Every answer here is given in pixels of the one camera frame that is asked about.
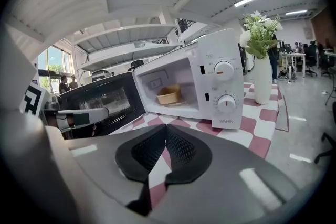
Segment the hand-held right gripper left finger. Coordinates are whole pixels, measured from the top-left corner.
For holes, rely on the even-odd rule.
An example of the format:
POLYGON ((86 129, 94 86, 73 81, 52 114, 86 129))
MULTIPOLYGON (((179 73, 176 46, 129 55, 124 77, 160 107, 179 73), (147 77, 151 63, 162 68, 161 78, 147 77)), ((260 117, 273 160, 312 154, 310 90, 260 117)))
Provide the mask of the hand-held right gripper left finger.
POLYGON ((146 216, 165 193, 166 126, 67 140, 86 176, 108 197, 146 216))

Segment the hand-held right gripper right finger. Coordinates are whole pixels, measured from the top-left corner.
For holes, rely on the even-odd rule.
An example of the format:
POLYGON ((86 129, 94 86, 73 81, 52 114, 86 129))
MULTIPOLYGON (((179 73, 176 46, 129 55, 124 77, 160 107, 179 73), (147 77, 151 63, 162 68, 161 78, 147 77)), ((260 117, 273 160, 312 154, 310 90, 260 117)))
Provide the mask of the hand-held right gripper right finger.
POLYGON ((167 125, 172 171, 150 212, 164 224, 276 224, 297 194, 279 169, 245 146, 197 130, 167 125))

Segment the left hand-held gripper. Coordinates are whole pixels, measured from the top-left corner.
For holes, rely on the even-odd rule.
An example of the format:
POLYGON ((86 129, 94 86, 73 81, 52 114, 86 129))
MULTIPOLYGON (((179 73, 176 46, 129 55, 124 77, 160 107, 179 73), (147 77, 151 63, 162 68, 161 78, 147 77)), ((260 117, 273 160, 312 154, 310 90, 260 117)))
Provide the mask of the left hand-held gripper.
POLYGON ((50 94, 46 89, 31 82, 19 106, 21 113, 38 117, 43 125, 60 128, 64 139, 70 139, 71 127, 86 127, 106 119, 107 108, 62 110, 58 94, 50 94))

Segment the beige rectangular tray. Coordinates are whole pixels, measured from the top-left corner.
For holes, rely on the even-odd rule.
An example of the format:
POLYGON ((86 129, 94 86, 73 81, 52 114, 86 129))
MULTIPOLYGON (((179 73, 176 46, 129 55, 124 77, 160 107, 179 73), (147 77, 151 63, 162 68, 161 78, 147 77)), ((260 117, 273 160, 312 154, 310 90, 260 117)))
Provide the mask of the beige rectangular tray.
POLYGON ((177 103, 182 98, 181 86, 176 84, 163 87, 156 96, 160 105, 177 103))

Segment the white microwave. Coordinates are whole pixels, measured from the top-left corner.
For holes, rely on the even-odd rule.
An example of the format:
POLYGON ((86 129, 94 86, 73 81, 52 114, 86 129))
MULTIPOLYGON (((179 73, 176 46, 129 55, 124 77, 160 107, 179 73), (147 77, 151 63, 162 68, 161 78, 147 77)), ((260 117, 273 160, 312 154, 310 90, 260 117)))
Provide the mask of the white microwave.
POLYGON ((238 129, 244 82, 234 31, 203 36, 132 71, 91 82, 60 98, 65 110, 107 108, 109 116, 97 123, 97 135, 108 135, 149 112, 210 120, 213 128, 238 129), (157 93, 176 84, 181 86, 179 102, 160 105, 157 93))

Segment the white metal shelving rack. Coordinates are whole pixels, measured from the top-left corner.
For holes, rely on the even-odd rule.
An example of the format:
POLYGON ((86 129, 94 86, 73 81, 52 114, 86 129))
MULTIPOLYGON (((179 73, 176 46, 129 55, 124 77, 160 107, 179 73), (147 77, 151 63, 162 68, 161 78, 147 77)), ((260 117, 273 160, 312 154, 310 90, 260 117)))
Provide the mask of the white metal shelving rack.
POLYGON ((136 24, 87 34, 72 44, 73 50, 84 53, 84 60, 78 60, 73 52, 77 82, 88 83, 88 77, 101 69, 174 50, 180 45, 176 30, 179 30, 177 24, 136 24))

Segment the tall white vase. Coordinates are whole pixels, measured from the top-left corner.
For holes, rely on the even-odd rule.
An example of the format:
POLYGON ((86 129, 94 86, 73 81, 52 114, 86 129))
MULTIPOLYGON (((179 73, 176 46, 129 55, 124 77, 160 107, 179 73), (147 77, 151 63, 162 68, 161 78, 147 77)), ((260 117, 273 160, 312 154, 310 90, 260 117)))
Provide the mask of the tall white vase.
POLYGON ((258 104, 267 104, 272 89, 272 68, 268 55, 263 59, 255 59, 254 94, 258 104))

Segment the black office chair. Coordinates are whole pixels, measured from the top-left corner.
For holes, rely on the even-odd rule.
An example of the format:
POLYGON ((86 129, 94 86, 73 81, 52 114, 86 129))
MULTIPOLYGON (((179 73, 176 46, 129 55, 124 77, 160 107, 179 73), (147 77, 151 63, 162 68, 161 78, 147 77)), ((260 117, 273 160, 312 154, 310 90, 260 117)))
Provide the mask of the black office chair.
MULTIPOLYGON (((333 112, 334 122, 336 125, 336 101, 334 101, 332 104, 332 112, 333 112)), ((333 153, 336 152, 336 141, 326 132, 323 132, 322 137, 321 137, 321 141, 324 142, 324 140, 327 140, 330 143, 332 148, 326 152, 318 154, 314 159, 315 164, 319 163, 320 158, 332 156, 333 153)))

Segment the white office desk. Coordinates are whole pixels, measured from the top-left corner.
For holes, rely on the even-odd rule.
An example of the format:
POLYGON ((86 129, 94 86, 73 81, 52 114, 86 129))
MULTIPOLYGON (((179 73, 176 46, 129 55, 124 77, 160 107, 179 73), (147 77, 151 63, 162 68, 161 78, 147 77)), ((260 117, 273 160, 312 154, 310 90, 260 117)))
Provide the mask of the white office desk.
POLYGON ((280 59, 282 60, 283 66, 287 69, 289 64, 293 66, 295 72, 298 71, 298 59, 301 59, 301 73, 302 76, 306 76, 306 54, 305 53, 298 53, 298 52, 280 52, 280 59))

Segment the white flower bouquet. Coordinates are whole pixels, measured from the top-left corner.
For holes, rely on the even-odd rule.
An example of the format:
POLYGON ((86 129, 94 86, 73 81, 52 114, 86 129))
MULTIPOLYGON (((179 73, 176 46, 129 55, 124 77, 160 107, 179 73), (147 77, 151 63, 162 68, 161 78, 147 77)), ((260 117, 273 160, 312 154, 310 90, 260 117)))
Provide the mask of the white flower bouquet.
POLYGON ((245 51, 257 59, 264 59, 270 48, 276 47, 280 42, 274 35, 283 30, 280 16, 274 19, 263 16, 259 11, 243 15, 243 26, 246 28, 240 35, 239 43, 245 51))

